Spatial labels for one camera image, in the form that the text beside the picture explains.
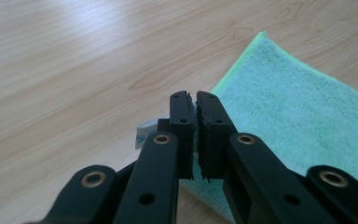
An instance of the turquoise cloth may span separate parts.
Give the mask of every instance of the turquoise cloth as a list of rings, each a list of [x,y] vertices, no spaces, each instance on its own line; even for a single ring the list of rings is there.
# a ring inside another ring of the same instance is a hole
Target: turquoise cloth
[[[213,93],[239,132],[259,136],[291,170],[337,167],[358,179],[358,91],[294,58],[260,33]],[[182,181],[233,220],[222,183]]]

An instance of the wooden table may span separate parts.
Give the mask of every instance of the wooden table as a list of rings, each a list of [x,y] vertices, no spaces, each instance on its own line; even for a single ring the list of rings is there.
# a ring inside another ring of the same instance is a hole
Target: wooden table
[[[358,90],[358,1],[0,0],[0,223],[41,219],[86,166],[136,160],[135,127],[210,91],[264,30]],[[178,222],[224,219],[181,189]]]

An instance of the metal ring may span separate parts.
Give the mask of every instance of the metal ring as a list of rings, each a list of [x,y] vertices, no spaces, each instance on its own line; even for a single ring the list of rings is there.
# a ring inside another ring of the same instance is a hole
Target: metal ring
[[[171,141],[170,137],[165,134],[157,135],[153,140],[157,144],[167,144]]]
[[[255,142],[252,136],[246,134],[238,136],[237,140],[245,145],[251,145]]]
[[[336,177],[338,180],[332,180],[331,178],[329,178],[330,175]],[[321,177],[321,179],[324,182],[326,182],[329,185],[339,187],[339,188],[346,188],[348,186],[348,180],[344,176],[337,174],[335,172],[321,171],[319,173],[319,176]]]
[[[98,175],[99,179],[95,180],[95,181],[90,181],[89,177],[93,176],[93,175]],[[83,185],[83,187],[85,188],[95,188],[99,185],[101,185],[104,180],[106,179],[106,174],[104,172],[101,171],[92,171],[89,172],[88,174],[84,175],[83,178],[81,178],[81,185]]]

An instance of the wood grain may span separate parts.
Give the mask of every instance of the wood grain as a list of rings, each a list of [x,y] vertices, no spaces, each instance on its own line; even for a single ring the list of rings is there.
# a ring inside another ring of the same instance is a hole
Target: wood grain
[[[42,218],[86,166],[136,160],[136,125],[210,91],[264,30],[358,90],[358,1],[0,0],[0,223]],[[178,214],[223,221],[182,190]]]

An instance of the towel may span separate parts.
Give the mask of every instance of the towel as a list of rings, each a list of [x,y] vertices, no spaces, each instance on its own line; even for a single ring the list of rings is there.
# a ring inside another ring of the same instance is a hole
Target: towel
[[[287,168],[330,165],[358,179],[358,91],[258,34],[214,87],[239,132],[259,136]],[[181,181],[228,220],[222,181]]]

